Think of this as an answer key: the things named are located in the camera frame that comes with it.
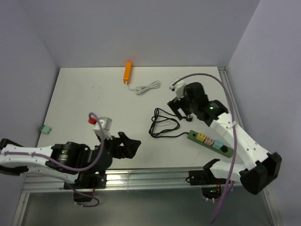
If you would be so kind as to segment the pink and brown plug adapter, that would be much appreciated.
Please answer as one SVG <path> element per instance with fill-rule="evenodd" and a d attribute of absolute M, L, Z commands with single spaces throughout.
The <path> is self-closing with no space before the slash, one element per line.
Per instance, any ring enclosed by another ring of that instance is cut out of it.
<path fill-rule="evenodd" d="M 206 145 L 212 146 L 214 144 L 214 139 L 211 139 L 210 137 L 206 137 L 206 139 L 204 140 L 204 143 Z"/>

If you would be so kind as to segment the light blue plug adapter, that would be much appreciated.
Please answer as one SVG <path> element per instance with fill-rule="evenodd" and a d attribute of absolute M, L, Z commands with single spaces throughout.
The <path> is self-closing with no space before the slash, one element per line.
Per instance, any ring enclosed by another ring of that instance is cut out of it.
<path fill-rule="evenodd" d="M 223 147 L 223 142 L 219 140 L 215 140 L 214 143 L 212 144 L 212 147 L 219 150 Z"/>

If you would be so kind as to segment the yellow USB plug adapter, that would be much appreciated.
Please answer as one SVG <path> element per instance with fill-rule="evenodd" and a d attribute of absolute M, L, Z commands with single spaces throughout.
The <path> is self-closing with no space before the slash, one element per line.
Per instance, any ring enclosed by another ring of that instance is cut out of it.
<path fill-rule="evenodd" d="M 200 142 L 204 142 L 205 139 L 206 139 L 206 135 L 205 134 L 202 134 L 202 133 L 198 133 L 196 139 Z"/>

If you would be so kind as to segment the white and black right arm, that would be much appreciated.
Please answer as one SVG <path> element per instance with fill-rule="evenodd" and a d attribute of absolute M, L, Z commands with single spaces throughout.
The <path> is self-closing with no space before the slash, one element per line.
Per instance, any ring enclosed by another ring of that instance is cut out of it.
<path fill-rule="evenodd" d="M 218 179 L 239 182 L 251 194 L 258 194 L 274 181 L 279 174 L 282 158 L 256 143 L 235 121 L 232 114 L 218 100 L 210 101 L 199 82 L 185 84 L 173 82 L 170 89 L 176 97 L 168 106 L 181 120 L 182 109 L 186 116 L 192 114 L 217 132 L 233 149 L 232 157 L 239 156 L 242 164 L 231 164 L 213 159 L 203 166 L 204 180 L 210 184 Z"/>

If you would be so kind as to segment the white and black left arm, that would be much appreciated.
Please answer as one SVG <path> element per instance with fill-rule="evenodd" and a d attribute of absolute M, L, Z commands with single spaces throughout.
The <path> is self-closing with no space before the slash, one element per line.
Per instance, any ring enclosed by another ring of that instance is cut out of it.
<path fill-rule="evenodd" d="M 47 147 L 23 147 L 9 139 L 0 141 L 0 172 L 10 176 L 39 174 L 56 178 L 73 188 L 105 187 L 105 172 L 114 158 L 132 159 L 140 140 L 119 132 L 117 137 L 100 139 L 91 149 L 86 144 L 67 142 Z"/>

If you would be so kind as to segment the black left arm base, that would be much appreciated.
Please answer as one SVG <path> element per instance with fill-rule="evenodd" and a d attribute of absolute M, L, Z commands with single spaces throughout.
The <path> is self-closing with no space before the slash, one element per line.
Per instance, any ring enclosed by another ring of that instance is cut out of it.
<path fill-rule="evenodd" d="M 78 190 L 78 189 L 90 189 L 90 192 L 73 192 L 73 200 L 76 203 L 85 205 L 88 202 L 91 202 L 95 198 L 96 189 L 104 189 L 106 187 L 106 174 L 104 171 L 96 172 L 95 174 L 87 174 L 80 172 L 78 178 L 73 184 L 68 184 L 64 182 L 64 190 Z"/>

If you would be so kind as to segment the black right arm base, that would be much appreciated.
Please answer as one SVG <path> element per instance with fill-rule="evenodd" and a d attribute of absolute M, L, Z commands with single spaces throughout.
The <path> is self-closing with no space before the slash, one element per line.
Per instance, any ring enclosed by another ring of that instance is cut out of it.
<path fill-rule="evenodd" d="M 217 179 L 210 171 L 213 164 L 218 161 L 219 159 L 213 159 L 207 163 L 202 170 L 189 171 L 189 176 L 185 179 L 191 186 L 212 185 L 212 187 L 201 188 L 202 194 L 208 199 L 217 199 L 222 194 L 222 181 Z"/>

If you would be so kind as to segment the green plug adapter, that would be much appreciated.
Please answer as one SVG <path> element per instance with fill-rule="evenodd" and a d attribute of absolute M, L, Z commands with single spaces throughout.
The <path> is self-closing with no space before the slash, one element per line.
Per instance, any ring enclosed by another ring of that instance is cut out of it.
<path fill-rule="evenodd" d="M 51 128 L 50 126 L 48 126 L 48 125 L 43 125 L 43 126 L 40 128 L 40 132 L 41 132 L 42 134 L 48 135 L 48 134 L 50 134 L 51 131 L 52 131 L 52 128 Z"/>

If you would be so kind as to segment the green power strip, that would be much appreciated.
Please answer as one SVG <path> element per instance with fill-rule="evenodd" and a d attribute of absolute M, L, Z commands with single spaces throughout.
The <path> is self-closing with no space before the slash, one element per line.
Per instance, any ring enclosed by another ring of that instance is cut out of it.
<path fill-rule="evenodd" d="M 203 133 L 190 130 L 187 134 L 187 139 L 224 157 L 231 158 L 233 156 L 234 150 L 231 147 L 225 145 L 222 141 L 212 139 Z"/>

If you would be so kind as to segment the orange power strip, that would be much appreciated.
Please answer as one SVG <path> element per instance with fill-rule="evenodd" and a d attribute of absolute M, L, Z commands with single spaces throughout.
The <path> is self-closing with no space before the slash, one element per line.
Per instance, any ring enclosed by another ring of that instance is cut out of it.
<path fill-rule="evenodd" d="M 130 77 L 132 72 L 132 62 L 128 61 L 125 66 L 124 75 L 123 75 L 123 83 L 129 84 L 130 83 Z"/>

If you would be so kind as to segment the aluminium right rail frame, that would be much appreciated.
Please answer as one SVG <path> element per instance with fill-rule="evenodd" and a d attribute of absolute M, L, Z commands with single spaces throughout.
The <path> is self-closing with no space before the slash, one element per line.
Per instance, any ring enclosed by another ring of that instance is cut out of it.
<path fill-rule="evenodd" d="M 221 81 L 223 82 L 224 86 L 226 87 L 226 89 L 230 95 L 230 98 L 232 100 L 234 112 L 235 112 L 234 113 L 235 120 L 244 129 L 244 125 L 243 125 L 242 119 L 239 114 L 238 106 L 237 106 L 234 94 L 232 92 L 232 89 L 231 89 L 230 81 L 227 76 L 226 67 L 219 66 L 219 67 L 217 67 L 217 69 L 218 69 Z M 281 216 L 280 216 L 280 213 L 279 213 L 279 210 L 278 210 L 278 207 L 277 207 L 277 204 L 276 204 L 275 198 L 273 196 L 273 192 L 271 190 L 270 185 L 266 186 L 262 192 L 264 193 L 264 198 L 266 200 L 267 207 L 270 212 L 271 221 L 272 221 L 271 225 L 272 226 L 283 226 L 284 224 L 282 222 L 282 219 L 281 219 Z"/>

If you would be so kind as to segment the aluminium rail frame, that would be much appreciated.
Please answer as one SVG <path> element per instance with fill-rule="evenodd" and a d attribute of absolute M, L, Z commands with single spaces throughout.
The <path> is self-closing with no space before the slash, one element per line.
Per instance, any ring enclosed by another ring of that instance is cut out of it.
<path fill-rule="evenodd" d="M 25 179 L 15 226 L 208 226 L 215 202 L 188 183 L 188 168 L 109 170 L 100 204 L 81 208 L 58 179 Z"/>
<path fill-rule="evenodd" d="M 237 106 L 234 94 L 232 92 L 232 89 L 231 89 L 230 81 L 227 76 L 226 67 L 219 66 L 219 67 L 217 67 L 217 69 L 218 69 L 221 81 L 223 82 L 224 86 L 226 87 L 226 89 L 230 95 L 230 98 L 232 100 L 234 112 L 235 112 L 234 113 L 235 120 L 244 129 L 244 125 L 243 125 L 242 119 L 239 114 L 238 106 Z M 272 221 L 271 225 L 272 226 L 283 226 L 284 224 L 282 222 L 282 219 L 281 219 L 281 216 L 280 216 L 280 213 L 279 213 L 279 210 L 278 210 L 278 207 L 277 207 L 277 204 L 276 204 L 275 198 L 273 196 L 273 192 L 271 190 L 270 185 L 266 186 L 262 192 L 264 193 L 264 198 L 266 200 L 267 207 L 270 212 L 271 221 Z"/>

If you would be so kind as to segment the aluminium front rail frame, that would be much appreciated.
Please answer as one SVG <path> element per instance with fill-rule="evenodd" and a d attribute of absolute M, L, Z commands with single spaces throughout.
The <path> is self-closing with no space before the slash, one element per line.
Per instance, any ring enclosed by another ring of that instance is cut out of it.
<path fill-rule="evenodd" d="M 58 179 L 25 179 L 15 226 L 208 226 L 215 202 L 188 183 L 188 168 L 109 170 L 100 204 L 81 208 Z"/>

